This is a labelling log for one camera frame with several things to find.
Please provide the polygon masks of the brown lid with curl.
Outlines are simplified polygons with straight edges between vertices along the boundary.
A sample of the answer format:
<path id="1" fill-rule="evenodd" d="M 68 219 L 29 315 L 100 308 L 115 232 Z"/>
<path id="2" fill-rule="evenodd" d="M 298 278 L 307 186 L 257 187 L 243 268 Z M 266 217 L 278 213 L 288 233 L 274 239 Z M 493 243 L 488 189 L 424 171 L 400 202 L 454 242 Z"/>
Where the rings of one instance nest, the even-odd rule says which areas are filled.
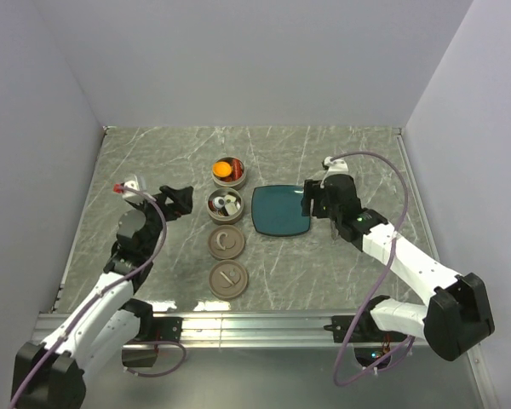
<path id="1" fill-rule="evenodd" d="M 215 259 L 235 259 L 244 251 L 245 237 L 233 225 L 222 225 L 210 233 L 207 244 L 210 254 Z"/>

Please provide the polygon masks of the metal round container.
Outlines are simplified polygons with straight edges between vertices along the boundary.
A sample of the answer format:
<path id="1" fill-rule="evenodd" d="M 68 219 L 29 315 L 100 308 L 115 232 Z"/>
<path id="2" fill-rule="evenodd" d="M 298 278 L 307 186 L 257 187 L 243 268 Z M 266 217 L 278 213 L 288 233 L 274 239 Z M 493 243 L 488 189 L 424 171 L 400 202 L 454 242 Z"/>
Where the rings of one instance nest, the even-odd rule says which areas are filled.
<path id="1" fill-rule="evenodd" d="M 216 209 L 212 203 L 215 197 L 224 198 L 228 194 L 233 195 L 237 198 L 237 201 L 235 203 L 237 203 L 239 207 L 239 212 L 233 216 L 227 216 L 223 208 Z M 232 225 L 238 222 L 244 215 L 244 200 L 242 199 L 242 196 L 239 194 L 238 191 L 227 187 L 221 187 L 213 191 L 206 199 L 206 210 L 210 216 L 210 219 L 214 223 L 219 225 Z"/>
<path id="2" fill-rule="evenodd" d="M 215 162 L 218 162 L 218 161 L 227 161 L 230 165 L 232 165 L 232 160 L 236 158 L 236 157 L 223 157 L 223 158 L 219 158 L 218 160 L 216 160 Z M 246 179 L 247 179 L 247 176 L 248 176 L 248 171 L 244 165 L 244 162 L 242 162 L 242 165 L 243 165 L 243 168 L 244 168 L 244 173 L 242 175 L 242 177 L 236 181 L 233 180 L 233 177 L 232 175 L 230 175 L 229 177 L 227 178 L 217 178 L 213 175 L 213 172 L 212 172 L 212 165 L 211 165 L 211 176 L 212 176 L 212 179 L 214 181 L 214 184 L 218 187 L 230 187 L 230 188 L 233 188 L 233 189 L 240 189 L 244 186 L 244 184 L 246 183 Z"/>

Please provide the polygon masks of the orange half fruit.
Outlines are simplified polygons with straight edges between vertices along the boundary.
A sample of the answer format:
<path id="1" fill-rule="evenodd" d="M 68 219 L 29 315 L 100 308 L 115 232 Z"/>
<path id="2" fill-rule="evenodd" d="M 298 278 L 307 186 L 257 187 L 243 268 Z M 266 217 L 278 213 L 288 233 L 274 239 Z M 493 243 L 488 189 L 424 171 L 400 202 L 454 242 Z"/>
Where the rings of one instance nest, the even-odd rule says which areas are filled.
<path id="1" fill-rule="evenodd" d="M 233 167 L 227 161 L 218 161 L 212 165 L 213 175 L 217 178 L 227 178 L 233 172 Z"/>

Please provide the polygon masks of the teal square plate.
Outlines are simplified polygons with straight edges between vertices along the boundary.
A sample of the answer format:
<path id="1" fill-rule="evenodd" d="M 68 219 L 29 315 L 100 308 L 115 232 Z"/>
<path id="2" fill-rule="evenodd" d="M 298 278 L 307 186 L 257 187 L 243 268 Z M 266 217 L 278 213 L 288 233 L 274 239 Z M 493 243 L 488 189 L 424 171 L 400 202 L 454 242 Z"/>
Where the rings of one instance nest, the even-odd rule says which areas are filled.
<path id="1" fill-rule="evenodd" d="M 301 186 L 256 187 L 251 199 L 251 219 L 255 231 L 270 237 L 293 237 L 307 233 L 310 217 L 302 214 L 302 199 Z"/>

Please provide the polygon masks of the far metal round container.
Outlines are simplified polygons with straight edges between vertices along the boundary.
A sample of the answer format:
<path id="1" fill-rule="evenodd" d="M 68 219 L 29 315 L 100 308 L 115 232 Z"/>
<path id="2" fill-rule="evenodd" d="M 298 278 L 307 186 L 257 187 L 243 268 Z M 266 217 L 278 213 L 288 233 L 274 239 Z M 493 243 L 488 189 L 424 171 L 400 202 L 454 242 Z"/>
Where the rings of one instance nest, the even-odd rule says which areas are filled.
<path id="1" fill-rule="evenodd" d="M 218 161 L 227 161 L 230 165 L 232 165 L 232 160 L 236 158 L 236 157 L 223 157 L 223 158 L 219 158 L 218 160 L 216 160 L 215 162 L 218 162 Z M 227 178 L 217 178 L 213 175 L 213 172 L 212 172 L 212 165 L 211 165 L 211 176 L 212 176 L 212 179 L 214 181 L 214 184 L 218 187 L 230 187 L 230 188 L 233 188 L 233 189 L 240 189 L 244 186 L 244 184 L 246 183 L 246 179 L 247 179 L 247 176 L 248 176 L 248 171 L 244 165 L 244 162 L 242 162 L 242 165 L 243 165 L 243 168 L 244 168 L 244 173 L 242 175 L 242 177 L 236 181 L 233 180 L 233 177 L 232 175 L 230 175 L 229 177 Z"/>

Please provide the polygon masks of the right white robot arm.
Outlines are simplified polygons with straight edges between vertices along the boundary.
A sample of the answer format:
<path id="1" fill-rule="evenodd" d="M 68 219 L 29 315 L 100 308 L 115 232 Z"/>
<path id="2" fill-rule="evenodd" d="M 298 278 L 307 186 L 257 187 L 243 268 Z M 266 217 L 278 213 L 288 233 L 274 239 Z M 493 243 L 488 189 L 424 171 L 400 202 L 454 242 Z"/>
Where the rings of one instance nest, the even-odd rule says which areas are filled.
<path id="1" fill-rule="evenodd" d="M 375 341 L 386 332 L 420 338 L 442 359 L 453 361 L 495 331 L 484 281 L 462 275 L 428 256 L 375 210 L 362 206 L 353 178 L 333 175 L 307 180 L 305 216 L 326 218 L 338 235 L 404 281 L 420 303 L 369 296 L 347 329 Z"/>

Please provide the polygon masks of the brown lid with bar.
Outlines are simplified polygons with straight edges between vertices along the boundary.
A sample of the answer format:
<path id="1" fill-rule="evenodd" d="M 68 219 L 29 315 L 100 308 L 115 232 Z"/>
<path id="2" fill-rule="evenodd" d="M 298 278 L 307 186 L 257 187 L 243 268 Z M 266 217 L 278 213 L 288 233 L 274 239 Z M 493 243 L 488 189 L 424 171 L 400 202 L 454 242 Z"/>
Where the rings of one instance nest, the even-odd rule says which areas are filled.
<path id="1" fill-rule="evenodd" d="M 210 290 L 221 300 L 227 301 L 240 297 L 248 284 L 249 275 L 246 268 L 234 260 L 218 262 L 210 270 Z"/>

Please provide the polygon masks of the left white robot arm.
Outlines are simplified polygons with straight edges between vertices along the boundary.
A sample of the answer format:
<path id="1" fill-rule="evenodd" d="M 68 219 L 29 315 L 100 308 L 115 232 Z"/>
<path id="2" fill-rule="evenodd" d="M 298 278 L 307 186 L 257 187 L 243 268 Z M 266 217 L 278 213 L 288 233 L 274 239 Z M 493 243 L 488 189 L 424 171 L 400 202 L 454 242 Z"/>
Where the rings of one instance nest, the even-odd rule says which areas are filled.
<path id="1" fill-rule="evenodd" d="M 132 178 L 114 190 L 131 208 L 118 220 L 110 258 L 78 307 L 16 354 L 12 408 L 79 408 L 91 379 L 125 344 L 157 344 L 152 305 L 135 293 L 164 247 L 168 222 L 192 212 L 193 189 L 161 186 L 151 195 Z"/>

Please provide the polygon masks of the white rice block seaweed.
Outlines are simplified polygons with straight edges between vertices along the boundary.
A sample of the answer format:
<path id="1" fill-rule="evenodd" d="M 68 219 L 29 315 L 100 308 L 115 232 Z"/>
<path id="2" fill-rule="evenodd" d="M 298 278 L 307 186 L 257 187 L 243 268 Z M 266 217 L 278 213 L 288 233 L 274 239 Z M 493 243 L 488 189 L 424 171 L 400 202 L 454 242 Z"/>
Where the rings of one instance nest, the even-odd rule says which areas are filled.
<path id="1" fill-rule="evenodd" d="M 235 202 L 228 202 L 225 203 L 223 210 L 227 216 L 233 216 L 239 212 L 239 207 Z"/>

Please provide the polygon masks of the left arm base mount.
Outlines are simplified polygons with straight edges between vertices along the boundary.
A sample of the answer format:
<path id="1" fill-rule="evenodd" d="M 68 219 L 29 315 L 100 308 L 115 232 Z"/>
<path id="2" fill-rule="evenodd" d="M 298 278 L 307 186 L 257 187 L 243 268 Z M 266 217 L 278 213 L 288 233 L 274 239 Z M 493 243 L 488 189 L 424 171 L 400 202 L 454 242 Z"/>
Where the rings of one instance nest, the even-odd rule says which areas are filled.
<path id="1" fill-rule="evenodd" d="M 160 349 L 181 340 L 183 319 L 178 316 L 154 316 L 149 327 L 127 342 L 122 348 L 122 363 L 127 368 L 152 368 L 158 361 Z"/>

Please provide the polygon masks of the blue white small bowl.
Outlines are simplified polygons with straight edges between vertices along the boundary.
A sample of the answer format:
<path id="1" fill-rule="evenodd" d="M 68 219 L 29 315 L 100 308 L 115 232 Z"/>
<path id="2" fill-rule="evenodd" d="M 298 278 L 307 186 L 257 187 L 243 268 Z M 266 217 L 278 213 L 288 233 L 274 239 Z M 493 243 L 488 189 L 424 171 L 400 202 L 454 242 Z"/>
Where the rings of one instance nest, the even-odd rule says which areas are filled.
<path id="1" fill-rule="evenodd" d="M 222 209 L 225 206 L 226 201 L 223 197 L 215 197 L 212 203 L 216 209 Z"/>

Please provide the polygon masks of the aluminium front rail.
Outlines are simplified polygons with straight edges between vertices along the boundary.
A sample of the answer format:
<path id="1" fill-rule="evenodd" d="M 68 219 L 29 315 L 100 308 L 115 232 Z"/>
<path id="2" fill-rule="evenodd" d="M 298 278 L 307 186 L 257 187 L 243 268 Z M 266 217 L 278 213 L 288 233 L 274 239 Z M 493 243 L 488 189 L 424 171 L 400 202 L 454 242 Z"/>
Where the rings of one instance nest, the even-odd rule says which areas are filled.
<path id="1" fill-rule="evenodd" d="M 189 349 L 292 349 L 339 346 L 354 312 L 155 312 L 153 317 L 157 315 L 183 319 L 179 343 Z M 136 319 L 134 333 L 147 329 L 152 318 Z"/>

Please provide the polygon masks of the red sausage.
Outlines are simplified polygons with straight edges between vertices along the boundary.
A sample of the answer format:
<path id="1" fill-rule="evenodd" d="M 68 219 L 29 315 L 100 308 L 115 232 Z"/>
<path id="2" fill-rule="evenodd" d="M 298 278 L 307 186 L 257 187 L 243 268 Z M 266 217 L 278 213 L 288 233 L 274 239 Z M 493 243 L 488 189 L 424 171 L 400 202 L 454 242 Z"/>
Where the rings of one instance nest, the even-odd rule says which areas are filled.
<path id="1" fill-rule="evenodd" d="M 244 168 L 243 168 L 242 162 L 239 159 L 234 158 L 232 160 L 232 169 L 233 169 L 233 172 L 232 172 L 233 180 L 236 181 L 236 180 L 240 179 L 244 173 Z"/>

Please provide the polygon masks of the near metal round container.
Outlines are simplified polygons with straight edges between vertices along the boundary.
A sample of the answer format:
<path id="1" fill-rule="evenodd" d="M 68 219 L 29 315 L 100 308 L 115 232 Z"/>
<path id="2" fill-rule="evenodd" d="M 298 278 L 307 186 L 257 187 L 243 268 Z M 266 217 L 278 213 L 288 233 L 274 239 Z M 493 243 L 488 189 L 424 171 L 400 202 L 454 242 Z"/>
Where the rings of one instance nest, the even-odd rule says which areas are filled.
<path id="1" fill-rule="evenodd" d="M 237 203 L 239 207 L 239 212 L 233 216 L 227 216 L 223 208 L 216 209 L 212 203 L 215 197 L 224 198 L 228 194 L 233 195 L 237 198 L 237 201 L 235 203 Z M 238 222 L 244 215 L 244 200 L 242 199 L 242 196 L 239 194 L 238 191 L 227 187 L 221 187 L 213 191 L 206 199 L 206 210 L 210 216 L 210 219 L 214 223 L 219 225 L 232 225 Z"/>

